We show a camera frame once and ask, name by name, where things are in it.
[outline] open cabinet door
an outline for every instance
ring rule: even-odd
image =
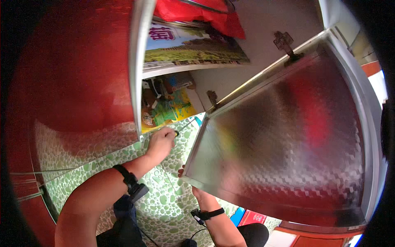
[[[207,114],[183,179],[286,221],[328,231],[365,224],[377,200],[379,102],[331,32],[299,51]]]

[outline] metal sheet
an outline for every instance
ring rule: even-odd
[[[287,70],[205,120],[185,180],[287,221],[363,224],[364,146],[347,83],[326,52]]]

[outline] black pants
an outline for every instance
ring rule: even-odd
[[[239,226],[237,229],[244,237],[247,247],[263,247],[269,238],[269,231],[260,223]],[[117,220],[112,229],[98,235],[96,240],[98,247],[146,247],[137,228],[137,221],[128,217]]]

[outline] white shelf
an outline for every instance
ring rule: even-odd
[[[157,70],[143,71],[143,79],[151,78],[158,75],[165,75],[170,73],[190,71],[190,70],[202,70],[202,69],[214,69],[214,68],[241,68],[246,64],[191,64],[191,65],[179,65],[168,68],[159,68]]]

